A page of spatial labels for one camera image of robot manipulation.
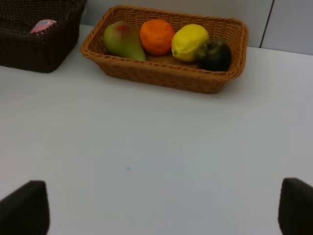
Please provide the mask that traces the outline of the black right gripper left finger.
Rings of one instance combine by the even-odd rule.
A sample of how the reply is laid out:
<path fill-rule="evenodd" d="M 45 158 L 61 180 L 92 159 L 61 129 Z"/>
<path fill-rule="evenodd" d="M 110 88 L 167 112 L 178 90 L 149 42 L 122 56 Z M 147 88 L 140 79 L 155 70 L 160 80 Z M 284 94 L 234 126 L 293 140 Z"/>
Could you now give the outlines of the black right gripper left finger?
<path fill-rule="evenodd" d="M 0 201 L 2 235 L 46 235 L 50 211 L 46 183 L 29 181 Z"/>

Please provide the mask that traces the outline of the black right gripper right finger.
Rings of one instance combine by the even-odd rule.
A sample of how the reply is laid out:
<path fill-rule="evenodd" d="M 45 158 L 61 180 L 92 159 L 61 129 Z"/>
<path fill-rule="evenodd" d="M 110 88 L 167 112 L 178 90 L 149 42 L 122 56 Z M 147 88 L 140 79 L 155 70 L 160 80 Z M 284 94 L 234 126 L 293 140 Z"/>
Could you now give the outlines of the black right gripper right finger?
<path fill-rule="evenodd" d="M 298 178 L 282 181 L 278 224 L 284 235 L 313 234 L 313 187 Z"/>

